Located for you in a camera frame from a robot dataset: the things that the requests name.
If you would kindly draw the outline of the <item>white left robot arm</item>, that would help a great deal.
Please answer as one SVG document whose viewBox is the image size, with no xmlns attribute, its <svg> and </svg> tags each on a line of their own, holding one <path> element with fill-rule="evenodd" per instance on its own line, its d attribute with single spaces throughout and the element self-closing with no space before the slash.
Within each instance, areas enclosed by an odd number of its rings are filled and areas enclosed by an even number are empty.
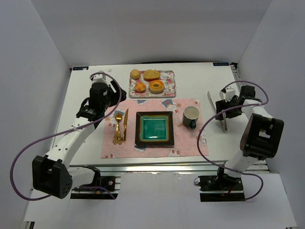
<svg viewBox="0 0 305 229">
<path fill-rule="evenodd" d="M 70 133 L 44 156 L 32 161 L 32 181 L 35 190 L 63 199 L 70 190 L 101 188 L 100 170 L 92 166 L 70 168 L 70 163 L 86 138 L 92 134 L 109 107 L 126 100 L 126 92 L 114 81 L 92 82 L 89 97 L 81 103 Z"/>
</svg>

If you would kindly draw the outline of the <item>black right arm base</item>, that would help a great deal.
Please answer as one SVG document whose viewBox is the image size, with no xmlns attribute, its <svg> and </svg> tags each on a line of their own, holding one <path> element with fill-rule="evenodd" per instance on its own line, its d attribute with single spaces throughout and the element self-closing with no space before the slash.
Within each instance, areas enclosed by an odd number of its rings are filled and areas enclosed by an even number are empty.
<svg viewBox="0 0 305 229">
<path fill-rule="evenodd" d="M 198 176 L 193 183 L 199 187 L 201 202 L 245 201 L 244 187 L 240 178 L 237 181 L 220 183 L 218 176 Z"/>
</svg>

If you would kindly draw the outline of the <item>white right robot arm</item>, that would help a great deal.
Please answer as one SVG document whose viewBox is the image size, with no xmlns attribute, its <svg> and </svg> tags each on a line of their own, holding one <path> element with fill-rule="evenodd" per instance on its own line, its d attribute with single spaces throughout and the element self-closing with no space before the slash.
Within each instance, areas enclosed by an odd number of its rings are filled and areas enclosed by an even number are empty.
<svg viewBox="0 0 305 229">
<path fill-rule="evenodd" d="M 240 150 L 234 157 L 225 162 L 220 168 L 218 176 L 229 181 L 236 181 L 241 173 L 252 164 L 267 158 L 273 158 L 278 150 L 284 128 L 283 120 L 273 118 L 261 105 L 262 101 L 255 96 L 253 86 L 242 86 L 240 94 L 228 87 L 220 91 L 221 100 L 215 102 L 216 112 L 234 106 L 243 105 L 218 115 L 215 119 L 220 121 L 224 130 L 227 130 L 226 120 L 245 114 L 248 124 L 240 141 Z"/>
</svg>

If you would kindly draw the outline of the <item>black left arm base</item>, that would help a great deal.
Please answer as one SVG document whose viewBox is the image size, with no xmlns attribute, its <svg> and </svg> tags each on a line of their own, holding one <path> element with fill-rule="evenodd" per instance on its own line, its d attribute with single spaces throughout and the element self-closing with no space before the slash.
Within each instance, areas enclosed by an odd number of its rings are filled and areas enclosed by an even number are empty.
<svg viewBox="0 0 305 229">
<path fill-rule="evenodd" d="M 92 166 L 71 167 L 71 199 L 115 200 L 118 196 L 121 178 L 105 175 Z"/>
</svg>

